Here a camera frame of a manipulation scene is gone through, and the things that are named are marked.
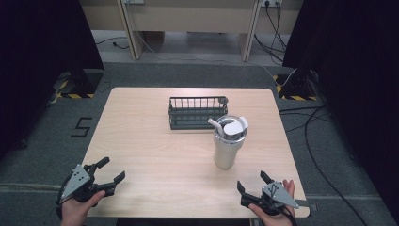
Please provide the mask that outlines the grey tape strip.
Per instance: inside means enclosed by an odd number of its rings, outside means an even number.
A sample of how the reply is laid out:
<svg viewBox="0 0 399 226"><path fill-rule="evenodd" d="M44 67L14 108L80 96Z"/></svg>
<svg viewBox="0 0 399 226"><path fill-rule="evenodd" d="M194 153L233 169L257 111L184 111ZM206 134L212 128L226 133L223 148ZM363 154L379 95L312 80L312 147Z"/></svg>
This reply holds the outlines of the grey tape strip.
<svg viewBox="0 0 399 226"><path fill-rule="evenodd" d="M310 210L312 210L312 211L318 210L318 206L315 203L311 203L307 200L298 200L298 199L296 199L295 201L300 207L309 207Z"/></svg>

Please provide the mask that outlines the stand base with striped tape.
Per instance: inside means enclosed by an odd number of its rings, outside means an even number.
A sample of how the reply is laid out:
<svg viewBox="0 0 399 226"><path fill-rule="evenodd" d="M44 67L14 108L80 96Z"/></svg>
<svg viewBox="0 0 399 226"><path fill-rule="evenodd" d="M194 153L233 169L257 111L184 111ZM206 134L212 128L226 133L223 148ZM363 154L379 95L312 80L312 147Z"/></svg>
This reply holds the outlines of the stand base with striped tape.
<svg viewBox="0 0 399 226"><path fill-rule="evenodd" d="M57 91L57 98L86 99L93 98L103 77L103 71L82 71L67 75Z"/></svg>
<svg viewBox="0 0 399 226"><path fill-rule="evenodd" d="M283 100L316 101L314 88L306 75L297 75L296 70L290 73L278 73L272 76L276 83L278 96Z"/></svg>

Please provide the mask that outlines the white tumbler with straw lid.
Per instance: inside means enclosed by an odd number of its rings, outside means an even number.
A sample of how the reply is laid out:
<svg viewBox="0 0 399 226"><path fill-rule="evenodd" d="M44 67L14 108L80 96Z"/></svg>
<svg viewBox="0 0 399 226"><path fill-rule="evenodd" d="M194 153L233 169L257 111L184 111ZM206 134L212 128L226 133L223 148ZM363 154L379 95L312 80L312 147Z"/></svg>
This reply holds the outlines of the white tumbler with straw lid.
<svg viewBox="0 0 399 226"><path fill-rule="evenodd" d="M214 126L214 162L223 170L234 165L235 157L247 136L248 121L245 117L223 116L216 121L209 119Z"/></svg>

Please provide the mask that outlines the black curtain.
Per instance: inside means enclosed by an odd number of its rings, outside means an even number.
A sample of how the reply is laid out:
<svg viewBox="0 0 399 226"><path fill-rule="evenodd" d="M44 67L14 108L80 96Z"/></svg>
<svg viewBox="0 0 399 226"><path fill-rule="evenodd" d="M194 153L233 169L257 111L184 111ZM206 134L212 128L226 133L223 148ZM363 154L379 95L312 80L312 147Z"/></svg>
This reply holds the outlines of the black curtain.
<svg viewBox="0 0 399 226"><path fill-rule="evenodd" d="M284 66L314 70L399 223L399 0L303 0Z"/></svg>
<svg viewBox="0 0 399 226"><path fill-rule="evenodd" d="M103 66L79 0L0 0L0 160L64 72Z"/></svg>

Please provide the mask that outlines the person's right hand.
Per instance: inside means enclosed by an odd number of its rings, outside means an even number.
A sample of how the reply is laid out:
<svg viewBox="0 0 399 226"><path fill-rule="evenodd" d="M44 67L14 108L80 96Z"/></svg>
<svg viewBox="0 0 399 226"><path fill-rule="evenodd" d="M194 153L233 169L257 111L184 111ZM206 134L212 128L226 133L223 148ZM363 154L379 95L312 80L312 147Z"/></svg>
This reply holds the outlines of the person's right hand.
<svg viewBox="0 0 399 226"><path fill-rule="evenodd" d="M295 193L295 183L293 180L287 181L284 179L282 181L284 188L287 192L294 196ZM264 226L293 226L291 220L282 214L269 216L260 207L255 204L250 204L248 208L263 222Z"/></svg>

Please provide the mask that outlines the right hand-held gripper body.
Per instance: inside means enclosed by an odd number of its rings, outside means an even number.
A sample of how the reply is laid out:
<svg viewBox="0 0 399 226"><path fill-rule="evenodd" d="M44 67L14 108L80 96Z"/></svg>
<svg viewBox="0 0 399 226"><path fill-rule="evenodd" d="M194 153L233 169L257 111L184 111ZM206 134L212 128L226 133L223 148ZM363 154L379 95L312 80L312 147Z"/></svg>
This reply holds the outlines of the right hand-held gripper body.
<svg viewBox="0 0 399 226"><path fill-rule="evenodd" d="M270 216L281 214L287 206L291 206L294 209L299 208L295 199L287 192L280 182L272 182L269 185L263 186L262 195L260 197L248 194L245 191L245 193L241 195L241 205L248 207L250 204L257 205Z"/></svg>

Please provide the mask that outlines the beige wooden desk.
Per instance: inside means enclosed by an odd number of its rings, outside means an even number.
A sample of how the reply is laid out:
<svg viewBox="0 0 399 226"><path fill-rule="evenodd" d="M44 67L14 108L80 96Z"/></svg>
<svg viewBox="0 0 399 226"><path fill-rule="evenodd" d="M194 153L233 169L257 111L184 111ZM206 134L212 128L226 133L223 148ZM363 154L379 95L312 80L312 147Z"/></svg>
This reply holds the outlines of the beige wooden desk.
<svg viewBox="0 0 399 226"><path fill-rule="evenodd" d="M292 33L304 0L282 0L263 9L260 0L79 0L92 30L123 30L132 59L144 50L146 32L235 34L241 59L249 60L255 35L272 34L270 19L281 16L282 35Z"/></svg>

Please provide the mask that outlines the person's left hand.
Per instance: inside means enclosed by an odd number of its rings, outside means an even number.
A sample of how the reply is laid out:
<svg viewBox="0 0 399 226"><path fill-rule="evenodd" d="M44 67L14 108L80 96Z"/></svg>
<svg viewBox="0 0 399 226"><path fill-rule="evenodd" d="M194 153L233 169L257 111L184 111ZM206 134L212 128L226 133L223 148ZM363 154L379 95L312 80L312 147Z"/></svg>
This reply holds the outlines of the person's left hand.
<svg viewBox="0 0 399 226"><path fill-rule="evenodd" d="M78 202L70 199L62 203L62 220L60 226L83 226L88 215L88 211L94 207L105 195L104 191L99 191L86 202Z"/></svg>

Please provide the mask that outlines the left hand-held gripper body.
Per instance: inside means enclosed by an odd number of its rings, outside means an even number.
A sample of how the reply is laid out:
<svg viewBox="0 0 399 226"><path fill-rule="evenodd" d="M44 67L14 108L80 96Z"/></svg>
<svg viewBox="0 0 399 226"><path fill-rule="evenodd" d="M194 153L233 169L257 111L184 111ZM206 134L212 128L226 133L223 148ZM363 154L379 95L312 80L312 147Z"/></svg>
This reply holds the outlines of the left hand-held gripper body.
<svg viewBox="0 0 399 226"><path fill-rule="evenodd" d="M77 165L62 185L57 201L64 202L67 199L73 198L78 202L86 202L99 191L104 191L105 196L113 196L115 188L110 187L110 183L103 185L94 183L95 171L95 164Z"/></svg>

